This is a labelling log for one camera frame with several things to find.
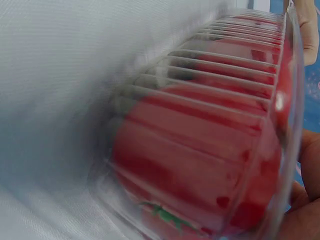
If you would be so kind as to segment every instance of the plastic packaging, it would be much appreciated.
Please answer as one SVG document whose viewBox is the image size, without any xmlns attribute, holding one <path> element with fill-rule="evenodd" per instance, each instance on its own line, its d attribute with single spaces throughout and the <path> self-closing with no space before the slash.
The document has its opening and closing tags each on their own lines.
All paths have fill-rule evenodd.
<svg viewBox="0 0 320 240">
<path fill-rule="evenodd" d="M 292 2 L 208 22 L 114 89 L 91 194 L 145 239 L 272 239 L 301 138 L 301 51 Z"/>
</svg>

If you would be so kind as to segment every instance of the red tomato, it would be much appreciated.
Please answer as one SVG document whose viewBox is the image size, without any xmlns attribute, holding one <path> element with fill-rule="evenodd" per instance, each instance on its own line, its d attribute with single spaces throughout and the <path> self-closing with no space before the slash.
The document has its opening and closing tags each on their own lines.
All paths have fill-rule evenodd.
<svg viewBox="0 0 320 240">
<path fill-rule="evenodd" d="M 212 52 L 273 64 L 279 60 L 278 48 L 258 50 L 249 43 L 239 48 L 224 39 L 210 44 L 206 47 Z M 285 50 L 283 59 L 289 56 L 290 51 Z M 274 68 L 258 62 L 246 65 L 231 58 L 228 63 L 228 59 L 212 55 L 199 59 L 254 66 L 275 74 Z M 182 224 L 188 238 L 196 239 L 198 233 L 212 237 L 221 231 L 226 235 L 250 231 L 261 222 L 276 192 L 282 148 L 266 102 L 246 95 L 270 99 L 275 78 L 205 62 L 194 68 L 270 87 L 199 73 L 191 83 L 227 91 L 176 84 L 142 98 L 117 131 L 112 154 L 118 179 L 137 207 L 149 202 L 194 226 L 196 232 Z M 271 109 L 281 125 L 287 122 L 291 102 L 289 73 L 282 64 L 276 93 L 283 92 L 287 98 L 281 110 Z M 164 221 L 152 212 L 142 207 L 146 227 L 168 240 L 181 237 L 173 221 Z"/>
<path fill-rule="evenodd" d="M 254 227 L 275 192 L 281 159 L 271 122 L 266 122 L 264 144 L 255 153 L 263 131 L 260 118 L 215 108 L 209 104 L 217 101 L 214 97 L 195 94 L 191 86 L 174 85 L 162 91 L 195 101 L 159 93 L 133 108 L 113 148 L 121 183 L 138 202 L 163 206 L 202 233 L 219 231 L 230 211 L 234 215 L 227 233 Z M 247 191 L 233 209 L 255 154 Z M 169 232 L 161 226 L 157 230 L 160 235 Z"/>
</svg>

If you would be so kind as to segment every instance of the plastic container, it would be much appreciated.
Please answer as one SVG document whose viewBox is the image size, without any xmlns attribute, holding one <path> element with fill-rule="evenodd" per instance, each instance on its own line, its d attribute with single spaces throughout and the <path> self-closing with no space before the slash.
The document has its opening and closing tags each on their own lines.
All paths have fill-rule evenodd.
<svg viewBox="0 0 320 240">
<path fill-rule="evenodd" d="M 285 15 L 234 9 L 109 100 L 91 194 L 145 239 L 273 239 L 295 169 L 304 66 Z"/>
</svg>

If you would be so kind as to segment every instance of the white surface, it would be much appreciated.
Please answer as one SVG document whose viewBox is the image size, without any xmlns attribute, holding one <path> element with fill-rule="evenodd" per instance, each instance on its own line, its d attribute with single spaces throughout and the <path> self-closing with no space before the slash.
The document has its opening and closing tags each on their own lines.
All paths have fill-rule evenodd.
<svg viewBox="0 0 320 240">
<path fill-rule="evenodd" d="M 110 89 L 213 17 L 218 2 L 0 1 L 1 239 L 134 238 L 87 185 Z"/>
<path fill-rule="evenodd" d="M 247 8 L 249 0 L 236 0 L 237 8 Z M 270 0 L 254 0 L 253 1 L 253 9 L 270 12 Z"/>
<path fill-rule="evenodd" d="M 270 12 L 270 0 L 254 0 L 253 9 Z"/>
</svg>

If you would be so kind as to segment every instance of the hand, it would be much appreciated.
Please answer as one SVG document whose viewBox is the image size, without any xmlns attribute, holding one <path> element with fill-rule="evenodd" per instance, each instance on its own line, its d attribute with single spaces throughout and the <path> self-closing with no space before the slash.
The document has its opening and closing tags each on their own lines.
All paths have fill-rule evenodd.
<svg viewBox="0 0 320 240">
<path fill-rule="evenodd" d="M 289 0 L 284 0 L 287 9 Z M 298 16 L 303 42 L 304 65 L 312 65 L 317 60 L 319 48 L 318 15 L 314 0 L 293 1 Z"/>
<path fill-rule="evenodd" d="M 299 161 L 305 188 L 293 183 L 278 240 L 320 240 L 320 133 L 303 131 Z"/>
</svg>

